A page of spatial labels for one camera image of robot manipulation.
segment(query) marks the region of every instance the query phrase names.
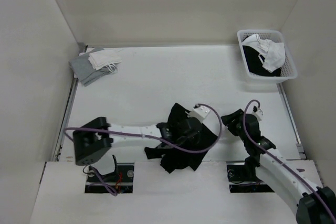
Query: gray cloth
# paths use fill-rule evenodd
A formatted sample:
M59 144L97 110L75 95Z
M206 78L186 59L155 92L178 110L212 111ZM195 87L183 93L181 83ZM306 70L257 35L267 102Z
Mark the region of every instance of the gray cloth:
M91 52L98 52L104 50L103 48L95 48L94 50L87 52L75 59L69 61L70 67L76 74L78 80L86 87L94 81L98 80L100 77L110 74L107 68L102 68L95 70L89 61L89 56Z

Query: laundry basket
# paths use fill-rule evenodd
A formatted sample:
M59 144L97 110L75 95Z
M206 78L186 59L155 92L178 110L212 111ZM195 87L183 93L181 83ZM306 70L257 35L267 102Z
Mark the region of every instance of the laundry basket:
M259 76L257 74L251 73L248 70L242 42L244 39L250 35L259 34L261 39L270 39L274 42L283 42L285 44L285 53L286 60L283 66L281 67L281 76L279 77L268 77L268 76ZM237 33L241 55L243 57L246 80L251 83L281 83L289 79L295 79L298 76L298 72L294 65L292 55L290 54L288 47L285 43L284 37L281 32L275 30L240 30Z

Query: wall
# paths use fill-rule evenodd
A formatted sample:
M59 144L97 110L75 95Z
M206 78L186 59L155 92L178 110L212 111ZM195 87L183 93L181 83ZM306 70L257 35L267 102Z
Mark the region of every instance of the wall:
M0 0L0 223L29 223L77 43L55 0Z
M236 44L237 31L280 29L297 0L57 0L77 41Z
M282 28L299 72L285 91L307 156L317 161L336 161L335 31L335 0L298 0ZM327 167L321 174L333 172Z

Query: white cloth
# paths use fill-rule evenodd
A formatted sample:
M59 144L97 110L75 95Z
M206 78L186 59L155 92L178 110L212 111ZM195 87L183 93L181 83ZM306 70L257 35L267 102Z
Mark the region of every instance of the white cloth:
M259 52L259 59L262 67L272 73L274 70L281 68L285 63L286 53L285 44L275 43L270 39L260 39L258 34L253 34L242 42L243 46L249 46Z
M89 61L96 70L107 67L110 72L116 73L118 72L117 64L121 62L121 58L113 49L105 49L91 53Z

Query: black cloth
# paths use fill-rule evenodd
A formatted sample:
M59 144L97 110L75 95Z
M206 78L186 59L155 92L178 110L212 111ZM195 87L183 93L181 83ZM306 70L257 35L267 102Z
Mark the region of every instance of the black cloth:
M188 118L187 113L189 113L189 110L186 110L178 103L174 104L168 118L168 125L173 128L177 122ZM174 143L174 141L176 141L178 137L179 136L177 135L173 136L172 142ZM197 144L195 144L195 142L186 141L180 147L187 150L199 151L212 145L216 141L216 139L217 136L212 133L212 131L210 131L204 124L202 124L200 141ZM171 148L170 146L162 143L156 148L146 147L145 153L148 159L162 158L161 166L168 173L171 173L175 169L184 169L188 166L190 166L193 170L197 170L207 152L200 154L191 154L179 151L175 148Z
M259 76L281 76L281 68L274 70L272 73L268 72L265 68L263 68L263 64L259 59L259 52L252 47L243 46L245 59L247 62L248 70L251 73L255 73Z

